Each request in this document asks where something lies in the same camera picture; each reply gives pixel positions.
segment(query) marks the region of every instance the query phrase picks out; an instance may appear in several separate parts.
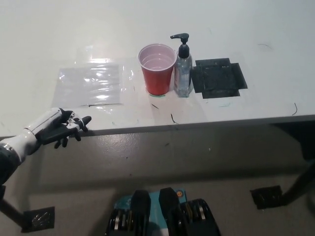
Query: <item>bottle nozzle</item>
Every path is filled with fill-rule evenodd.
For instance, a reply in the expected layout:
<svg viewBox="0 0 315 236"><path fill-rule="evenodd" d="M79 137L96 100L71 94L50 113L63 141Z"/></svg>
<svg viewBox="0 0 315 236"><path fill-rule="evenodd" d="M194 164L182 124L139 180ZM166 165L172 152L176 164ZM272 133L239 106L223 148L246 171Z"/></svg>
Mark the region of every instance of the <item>bottle nozzle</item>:
<svg viewBox="0 0 315 236"><path fill-rule="evenodd" d="M172 35L171 39L174 39L174 38L180 38L181 42L183 44L186 44L187 41L188 41L188 38L189 38L189 34L187 34L187 33L180 33L180 34Z"/></svg>

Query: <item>black mat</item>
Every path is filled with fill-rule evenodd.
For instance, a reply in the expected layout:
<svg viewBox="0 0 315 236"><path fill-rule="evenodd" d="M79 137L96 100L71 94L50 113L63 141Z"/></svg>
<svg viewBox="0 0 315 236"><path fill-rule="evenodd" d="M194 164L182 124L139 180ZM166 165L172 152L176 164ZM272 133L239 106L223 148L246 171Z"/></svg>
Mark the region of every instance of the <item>black mat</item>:
<svg viewBox="0 0 315 236"><path fill-rule="evenodd" d="M239 96L239 89L248 88L240 65L229 58L196 60L191 79L204 99Z"/></svg>

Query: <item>cup rim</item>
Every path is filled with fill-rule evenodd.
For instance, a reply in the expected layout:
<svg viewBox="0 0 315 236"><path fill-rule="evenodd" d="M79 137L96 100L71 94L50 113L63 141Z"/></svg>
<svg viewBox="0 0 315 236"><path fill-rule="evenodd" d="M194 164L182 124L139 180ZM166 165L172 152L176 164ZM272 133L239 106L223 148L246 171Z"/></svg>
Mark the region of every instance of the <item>cup rim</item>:
<svg viewBox="0 0 315 236"><path fill-rule="evenodd" d="M155 46L155 45L160 45L160 46L164 46L164 47L166 47L166 48L169 48L169 49L172 50L172 52L174 53L174 58L175 58L175 59L174 59L174 62L173 62L172 65L169 66L168 68L153 70L153 69L146 68L146 67L143 66L142 63L140 62L140 54L142 53L142 51L145 50L145 49L148 48L148 47ZM146 69L146 70L150 70L150 71L165 71L165 70L168 70L169 68L171 68L171 67L173 67L173 66L175 65L175 62L176 62L176 60L177 60L177 55L176 55L175 50L172 49L171 47L169 47L169 46L167 46L167 45L165 45L165 44L162 44L162 43L153 43L153 44L149 44L149 45L145 46L144 48L142 48L142 49L140 50L140 52L139 52L139 54L138 54L138 60L139 60L139 62L140 62L141 67L144 68L144 69Z"/></svg>

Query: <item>black pump head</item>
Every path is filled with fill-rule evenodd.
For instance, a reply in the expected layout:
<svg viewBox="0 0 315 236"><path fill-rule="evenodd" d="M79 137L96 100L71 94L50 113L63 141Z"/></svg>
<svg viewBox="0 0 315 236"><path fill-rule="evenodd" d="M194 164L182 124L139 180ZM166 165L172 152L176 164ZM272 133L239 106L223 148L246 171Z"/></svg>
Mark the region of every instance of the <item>black pump head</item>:
<svg viewBox="0 0 315 236"><path fill-rule="evenodd" d="M180 34L171 36L171 39L173 38L180 38L181 42L183 43L178 49L178 56L183 59L188 58L190 55L190 52L189 52L189 46L186 43L188 41L189 34L180 33Z"/></svg>
<svg viewBox="0 0 315 236"><path fill-rule="evenodd" d="M187 34L187 33L180 33L180 34L172 35L171 39L174 39L174 38L180 38L181 42L185 45L187 43L187 41L188 41L189 34Z"/></svg>

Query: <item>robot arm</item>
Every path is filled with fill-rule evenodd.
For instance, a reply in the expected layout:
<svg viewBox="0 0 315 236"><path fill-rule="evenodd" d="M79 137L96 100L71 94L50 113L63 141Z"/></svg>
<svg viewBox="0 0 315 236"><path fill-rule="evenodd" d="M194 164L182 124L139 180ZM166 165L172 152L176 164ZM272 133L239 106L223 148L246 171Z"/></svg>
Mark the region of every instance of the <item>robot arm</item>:
<svg viewBox="0 0 315 236"><path fill-rule="evenodd" d="M4 184L26 156L36 152L41 145L56 142L55 148L61 144L66 147L70 135L80 141L79 130L87 132L86 125L91 119L81 119L73 111L52 108L19 135L0 141L0 184Z"/></svg>

